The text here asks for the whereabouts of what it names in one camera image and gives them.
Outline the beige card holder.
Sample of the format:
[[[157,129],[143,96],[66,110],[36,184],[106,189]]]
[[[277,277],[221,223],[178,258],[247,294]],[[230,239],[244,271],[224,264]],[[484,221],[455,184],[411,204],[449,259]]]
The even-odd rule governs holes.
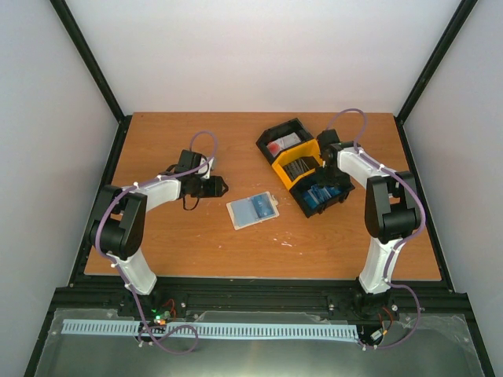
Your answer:
[[[274,206],[275,209],[275,215],[271,218],[266,218],[266,219],[258,219],[256,216],[256,212],[254,207],[252,206],[251,198],[253,196],[249,196],[247,198],[239,199],[239,200],[234,200],[232,202],[229,202],[226,204],[226,208],[229,212],[229,217],[231,219],[231,222],[233,224],[233,228],[235,230],[240,230],[247,228],[248,226],[256,225],[259,223],[262,223],[264,221],[268,221],[270,219],[277,218],[279,216],[279,210],[277,209],[278,201],[276,198],[270,193],[266,192],[270,199],[271,202]]]

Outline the blue VIP card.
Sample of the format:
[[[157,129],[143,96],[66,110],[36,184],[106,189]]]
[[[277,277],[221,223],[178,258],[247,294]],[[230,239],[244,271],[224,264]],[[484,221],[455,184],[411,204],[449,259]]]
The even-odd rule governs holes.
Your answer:
[[[264,192],[251,198],[258,219],[271,218],[275,215],[275,209],[269,195]]]

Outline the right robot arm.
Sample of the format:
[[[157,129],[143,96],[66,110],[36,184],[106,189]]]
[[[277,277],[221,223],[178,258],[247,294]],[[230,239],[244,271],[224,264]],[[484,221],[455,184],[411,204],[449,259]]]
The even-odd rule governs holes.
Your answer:
[[[425,227],[424,207],[409,171],[397,172],[365,153],[354,141],[340,141],[335,130],[317,136],[322,165],[321,184],[340,191],[351,183],[365,189],[365,228],[369,251],[353,294],[356,316],[369,318],[389,302],[392,275],[404,245]]]

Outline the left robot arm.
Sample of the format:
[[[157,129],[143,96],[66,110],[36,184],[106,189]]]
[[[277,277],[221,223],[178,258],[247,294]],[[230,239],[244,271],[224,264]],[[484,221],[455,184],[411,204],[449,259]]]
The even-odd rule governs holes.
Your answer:
[[[214,165],[214,156],[184,149],[178,162],[155,178],[124,187],[106,185],[97,195],[85,237],[118,270],[125,288],[138,294],[135,305],[146,316],[155,316],[163,307],[163,296],[153,290],[156,274],[141,251],[146,215],[177,200],[188,210],[188,196],[197,202],[223,196],[229,187],[223,177],[211,173]]]

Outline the black bin with blue cards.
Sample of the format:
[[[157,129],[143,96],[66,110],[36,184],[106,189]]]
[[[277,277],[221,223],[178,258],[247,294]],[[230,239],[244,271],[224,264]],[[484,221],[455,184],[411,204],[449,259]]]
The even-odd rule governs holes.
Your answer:
[[[343,203],[354,190],[354,185],[350,181],[340,185],[323,185],[321,181],[320,174],[312,173],[301,178],[289,189],[306,218],[322,214],[334,204]]]

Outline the blue cards stack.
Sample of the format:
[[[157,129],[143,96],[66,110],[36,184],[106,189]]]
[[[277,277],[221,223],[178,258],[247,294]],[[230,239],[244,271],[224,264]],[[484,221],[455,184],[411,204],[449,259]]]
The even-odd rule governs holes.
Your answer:
[[[315,209],[339,194],[340,190],[334,187],[313,185],[302,193],[302,197],[310,209]]]

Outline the dark grey cards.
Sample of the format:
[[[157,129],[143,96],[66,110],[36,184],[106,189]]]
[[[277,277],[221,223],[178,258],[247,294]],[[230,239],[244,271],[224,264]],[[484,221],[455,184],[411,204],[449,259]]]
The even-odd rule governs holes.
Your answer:
[[[318,161],[313,156],[300,157],[283,166],[283,170],[291,181],[302,174],[318,167]]]

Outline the red white cards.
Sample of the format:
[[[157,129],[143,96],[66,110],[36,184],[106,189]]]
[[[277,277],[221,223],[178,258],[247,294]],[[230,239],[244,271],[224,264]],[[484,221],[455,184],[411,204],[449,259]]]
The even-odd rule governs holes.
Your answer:
[[[270,153],[275,156],[276,154],[285,150],[286,148],[290,148],[294,145],[297,145],[300,142],[301,140],[296,133],[290,133],[286,136],[279,137],[278,139],[271,141],[267,145],[267,148],[270,151]]]

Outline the yellow bin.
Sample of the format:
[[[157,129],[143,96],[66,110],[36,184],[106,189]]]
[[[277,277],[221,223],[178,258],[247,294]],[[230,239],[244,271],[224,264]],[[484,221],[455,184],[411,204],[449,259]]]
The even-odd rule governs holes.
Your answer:
[[[272,142],[268,150],[277,153],[271,166],[287,190],[321,165],[320,149],[314,139],[286,149]]]

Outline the small electronics board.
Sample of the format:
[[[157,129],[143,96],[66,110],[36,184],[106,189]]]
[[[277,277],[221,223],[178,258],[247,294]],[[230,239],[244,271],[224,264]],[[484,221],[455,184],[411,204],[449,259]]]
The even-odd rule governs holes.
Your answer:
[[[154,326],[165,326],[170,322],[175,321],[177,313],[176,308],[163,307],[160,309],[152,309],[152,321],[151,324]]]

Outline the black aluminium rail base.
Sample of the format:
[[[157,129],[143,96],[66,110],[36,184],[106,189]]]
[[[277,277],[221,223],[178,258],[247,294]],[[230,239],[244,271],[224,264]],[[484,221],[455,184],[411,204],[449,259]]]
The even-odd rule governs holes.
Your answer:
[[[400,314],[470,314],[466,294],[440,282],[410,282],[391,289],[384,298],[365,298],[354,280],[268,280],[236,278],[160,277],[150,295],[135,302],[116,276],[91,276],[58,288],[50,310],[114,309],[122,317],[152,319],[174,308],[178,319],[206,311],[308,313],[323,319],[363,323],[375,320],[376,311],[397,307]]]

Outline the left black frame post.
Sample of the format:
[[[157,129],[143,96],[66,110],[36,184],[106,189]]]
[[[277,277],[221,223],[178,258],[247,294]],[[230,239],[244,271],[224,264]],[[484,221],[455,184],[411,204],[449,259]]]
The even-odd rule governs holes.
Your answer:
[[[94,80],[101,96],[105,100],[110,112],[118,123],[123,123],[126,116],[123,113],[116,96],[112,92],[111,86],[108,84],[107,79],[99,63],[97,62],[87,40],[82,33],[68,3],[64,0],[50,0],[53,10],[57,14],[60,22],[66,30],[69,38],[71,39],[74,47],[80,55],[83,63],[86,65],[88,72]]]

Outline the black frame post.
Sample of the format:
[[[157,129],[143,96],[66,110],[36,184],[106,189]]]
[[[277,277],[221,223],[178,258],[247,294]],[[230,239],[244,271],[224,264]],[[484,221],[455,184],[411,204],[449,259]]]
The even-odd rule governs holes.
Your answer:
[[[74,47],[80,55],[83,63],[86,65],[88,72],[94,80],[101,96],[105,100],[110,112],[118,123],[123,123],[126,116],[123,113],[116,96],[112,92],[111,86],[108,84],[107,79],[99,63],[97,62],[87,40],[82,33],[68,3],[64,0],[50,0],[53,10],[57,14],[60,22],[66,30],[69,38],[71,39]]]
[[[429,82],[433,78],[439,65],[442,63],[444,57],[446,56],[454,40],[460,33],[477,3],[477,0],[460,1],[448,24],[446,25],[442,35],[437,41],[435,48],[431,52],[431,55],[428,58],[425,66],[423,67],[416,82],[414,83],[413,88],[409,92],[409,95],[400,108],[398,114],[395,116],[395,121],[398,126],[403,127],[406,123],[406,120],[409,118],[413,109],[417,105],[417,102],[420,100]]]

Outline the right black frame post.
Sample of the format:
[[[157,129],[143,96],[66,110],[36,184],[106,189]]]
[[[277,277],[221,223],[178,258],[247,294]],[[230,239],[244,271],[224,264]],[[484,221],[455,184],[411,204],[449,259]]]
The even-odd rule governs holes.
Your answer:
[[[403,127],[406,123],[406,120],[409,118],[413,109],[417,105],[417,102],[420,100],[429,82],[433,78],[439,65],[442,63],[444,57],[446,56],[454,40],[460,33],[477,3],[477,0],[460,1],[448,24],[446,25],[442,35],[437,41],[435,48],[431,52],[431,55],[428,58],[425,66],[423,67],[416,82],[414,83],[413,88],[409,92],[409,95],[400,108],[398,114],[395,116],[395,121],[398,126]]]

